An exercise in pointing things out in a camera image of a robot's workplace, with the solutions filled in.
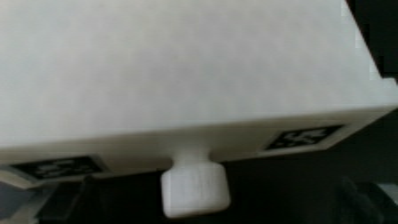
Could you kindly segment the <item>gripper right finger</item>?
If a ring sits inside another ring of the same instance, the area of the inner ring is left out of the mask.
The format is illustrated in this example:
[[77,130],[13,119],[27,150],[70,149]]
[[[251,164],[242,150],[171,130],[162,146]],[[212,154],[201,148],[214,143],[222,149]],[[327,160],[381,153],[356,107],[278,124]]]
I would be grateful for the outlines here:
[[398,183],[341,180],[336,224],[398,224]]

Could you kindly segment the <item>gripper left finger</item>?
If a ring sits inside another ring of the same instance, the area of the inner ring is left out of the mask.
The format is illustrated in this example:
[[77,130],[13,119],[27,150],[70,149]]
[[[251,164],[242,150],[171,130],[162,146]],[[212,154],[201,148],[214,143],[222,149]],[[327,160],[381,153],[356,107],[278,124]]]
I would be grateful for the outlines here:
[[34,189],[34,195],[23,203],[11,224],[75,224],[79,208],[93,189],[95,178],[52,183]]

